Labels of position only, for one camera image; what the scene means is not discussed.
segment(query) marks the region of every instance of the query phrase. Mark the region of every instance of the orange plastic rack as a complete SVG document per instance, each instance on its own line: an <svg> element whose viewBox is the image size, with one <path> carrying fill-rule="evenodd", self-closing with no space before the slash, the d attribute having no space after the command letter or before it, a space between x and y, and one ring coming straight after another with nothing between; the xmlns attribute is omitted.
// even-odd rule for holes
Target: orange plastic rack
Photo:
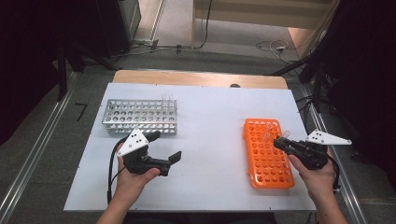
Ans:
<svg viewBox="0 0 396 224"><path fill-rule="evenodd" d="M248 172L257 189L287 189L294 186L288 155L274 147L282 135L276 119L246 119L244 138L247 145Z"/></svg>

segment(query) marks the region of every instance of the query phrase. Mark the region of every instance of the white tabletop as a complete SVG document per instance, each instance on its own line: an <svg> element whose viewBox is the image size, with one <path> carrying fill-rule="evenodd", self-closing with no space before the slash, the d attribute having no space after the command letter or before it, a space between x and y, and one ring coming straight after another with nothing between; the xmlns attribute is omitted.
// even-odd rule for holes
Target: white tabletop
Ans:
<svg viewBox="0 0 396 224"><path fill-rule="evenodd" d="M64 210L106 209L110 154L124 135L107 133L102 124L108 99L177 100L177 135L162 135L148 153L167 159L182 151L169 176L150 181L131 207L138 211L315 210L304 182L293 169L291 189L254 189L248 176L243 139L247 118L277 119L290 139L306 138L291 91L222 87L110 83L92 127ZM114 164L116 173L117 160Z"/></svg>

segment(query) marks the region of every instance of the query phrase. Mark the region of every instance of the person's right hand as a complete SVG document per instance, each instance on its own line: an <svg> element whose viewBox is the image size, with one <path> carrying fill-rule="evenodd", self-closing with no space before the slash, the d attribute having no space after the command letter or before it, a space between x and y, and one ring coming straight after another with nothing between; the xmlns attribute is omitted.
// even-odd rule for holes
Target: person's right hand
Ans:
<svg viewBox="0 0 396 224"><path fill-rule="evenodd" d="M327 161L326 165L319 170L308 170L303 163L293 155L289 155L291 164L300 172L300 177L308 188L309 197L317 200L318 197L327 197L333 195L332 184L334 181L334 168L331 161Z"/></svg>

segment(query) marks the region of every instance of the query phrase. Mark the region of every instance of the white plastic bracket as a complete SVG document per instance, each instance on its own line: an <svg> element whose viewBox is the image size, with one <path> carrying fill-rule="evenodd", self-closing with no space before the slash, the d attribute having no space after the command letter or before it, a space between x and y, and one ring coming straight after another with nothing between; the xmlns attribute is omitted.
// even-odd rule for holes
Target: white plastic bracket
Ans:
<svg viewBox="0 0 396 224"><path fill-rule="evenodd" d="M141 147L145 147L148 144L149 140L145 135L142 134L142 131L139 129L133 129L120 150L117 152L117 156L124 156L128 153L138 150Z"/></svg>
<svg viewBox="0 0 396 224"><path fill-rule="evenodd" d="M316 143L320 145L351 145L352 141L349 139L340 138L329 133L314 130L306 137L307 142Z"/></svg>

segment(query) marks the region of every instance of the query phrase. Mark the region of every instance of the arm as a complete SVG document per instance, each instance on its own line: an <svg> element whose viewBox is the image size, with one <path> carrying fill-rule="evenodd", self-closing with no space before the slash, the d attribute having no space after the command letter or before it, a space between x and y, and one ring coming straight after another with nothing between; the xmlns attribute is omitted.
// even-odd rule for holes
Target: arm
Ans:
<svg viewBox="0 0 396 224"><path fill-rule="evenodd" d="M308 188L309 197L318 210L319 224L347 223L332 191L332 182L334 181L332 163L328 161L321 170L308 170L297 157L289 155L289 159L300 172L300 176Z"/></svg>
<svg viewBox="0 0 396 224"><path fill-rule="evenodd" d="M119 170L122 168L123 160L119 158ZM134 175L127 170L120 172L113 199L100 216L97 224L122 223L129 208L136 202L145 185L159 174L160 170L156 168L152 168L142 175Z"/></svg>

